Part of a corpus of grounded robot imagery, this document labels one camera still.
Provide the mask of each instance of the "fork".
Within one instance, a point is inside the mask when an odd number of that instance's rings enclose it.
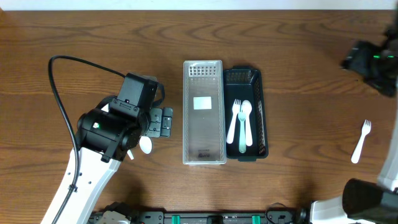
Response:
[[[236,116],[238,115],[240,108],[241,108],[241,101],[235,100],[234,104],[232,105],[233,115],[232,115],[231,125],[229,126],[228,134],[226,136],[226,142],[228,144],[231,144],[234,141]]]
[[[241,112],[238,114],[238,119],[241,122],[241,134],[239,135],[239,152],[246,152],[246,137],[244,133],[244,120],[246,119],[246,114],[243,112],[243,108],[241,108]]]
[[[352,163],[358,163],[359,157],[361,156],[363,141],[365,140],[365,136],[371,132],[372,123],[368,120],[365,120],[362,126],[362,135],[358,141],[358,144],[355,147],[353,156],[351,156]]]

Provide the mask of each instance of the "wire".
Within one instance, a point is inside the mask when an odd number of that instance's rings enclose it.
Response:
[[[120,72],[114,71],[112,69],[109,69],[109,68],[103,67],[101,65],[97,65],[97,64],[95,64],[93,62],[89,62],[89,61],[86,61],[86,60],[83,60],[83,59],[80,59],[80,58],[76,58],[76,57],[71,57],[71,56],[66,56],[66,55],[55,55],[49,61],[49,81],[50,81],[51,89],[52,89],[52,92],[54,94],[55,101],[57,102],[58,107],[60,108],[60,111],[61,111],[61,114],[63,116],[63,119],[65,120],[65,122],[67,124],[68,130],[69,130],[69,135],[70,135],[70,138],[72,139],[73,151],[75,152],[75,175],[73,176],[72,184],[69,186],[69,191],[67,193],[67,196],[63,200],[60,209],[58,210],[57,214],[55,215],[55,217],[54,217],[54,219],[52,221],[53,224],[57,223],[58,219],[60,218],[60,216],[62,214],[63,209],[65,208],[65,206],[67,205],[67,203],[69,201],[70,196],[72,195],[73,191],[77,189],[76,183],[77,183],[77,178],[79,176],[79,171],[80,171],[80,160],[79,160],[79,152],[78,152],[80,149],[78,148],[77,140],[76,140],[75,134],[73,132],[72,125],[70,124],[70,120],[68,118],[67,112],[65,111],[65,108],[63,107],[63,104],[61,102],[61,98],[60,98],[60,96],[58,94],[57,87],[55,86],[54,77],[53,77],[53,74],[52,74],[52,65],[54,63],[54,60],[56,60],[58,58],[74,60],[76,62],[85,63],[87,65],[91,65],[91,66],[94,66],[96,68],[100,68],[102,70],[106,70],[108,72],[115,73],[115,74],[117,74],[117,75],[119,75],[119,76],[121,76],[123,78],[125,77]]]
[[[269,210],[270,208],[274,207],[275,205],[281,205],[281,206],[283,206],[284,208],[287,208],[286,205],[284,205],[284,204],[282,204],[282,203],[279,203],[279,202],[273,203],[273,204],[271,204],[270,206],[268,206],[268,208],[267,208],[267,210],[266,210],[266,218],[267,218],[267,220],[268,220],[271,224],[276,224],[276,223],[274,223],[271,219],[269,219],[269,217],[268,217],[268,210]]]

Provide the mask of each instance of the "black plastic bin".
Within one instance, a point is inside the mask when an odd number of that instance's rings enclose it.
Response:
[[[246,152],[239,152],[239,120],[236,120],[234,141],[226,144],[228,159],[241,162],[254,162],[268,156],[268,140],[264,95],[262,93],[261,72],[249,66],[234,66],[223,71],[225,130],[228,132],[233,117],[234,100],[248,100],[252,105],[249,115],[252,132],[252,146],[246,146]]]

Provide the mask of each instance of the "wooden table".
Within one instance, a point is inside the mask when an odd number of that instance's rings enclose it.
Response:
[[[371,182],[386,158],[396,103],[339,63],[356,39],[380,42],[386,11],[3,12],[0,17],[0,223],[38,223],[69,160],[71,140],[47,78],[48,59],[73,55],[123,73],[153,75],[174,109],[170,139],[124,161],[96,204],[167,211],[265,210],[335,197],[350,178]],[[182,164],[184,60],[220,59],[262,72],[267,159]],[[71,122],[123,80],[59,60],[55,81]],[[359,164],[351,153],[373,130]]]

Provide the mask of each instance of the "white label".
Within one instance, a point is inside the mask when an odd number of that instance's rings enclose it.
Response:
[[[211,97],[194,97],[193,98],[193,109],[194,110],[211,110]]]

